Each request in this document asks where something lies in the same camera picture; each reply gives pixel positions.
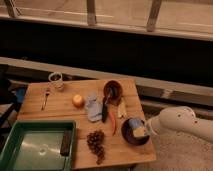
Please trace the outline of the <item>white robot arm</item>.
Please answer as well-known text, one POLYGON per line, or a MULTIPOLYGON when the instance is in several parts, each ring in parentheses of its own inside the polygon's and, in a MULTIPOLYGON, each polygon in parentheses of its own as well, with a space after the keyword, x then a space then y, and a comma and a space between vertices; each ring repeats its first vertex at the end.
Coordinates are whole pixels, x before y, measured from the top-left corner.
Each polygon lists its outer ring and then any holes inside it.
POLYGON ((186 106, 164 108, 145 123, 140 118, 132 118, 129 125, 135 138, 150 134, 160 135, 172 130, 213 143, 213 121, 198 118, 195 112, 186 106))

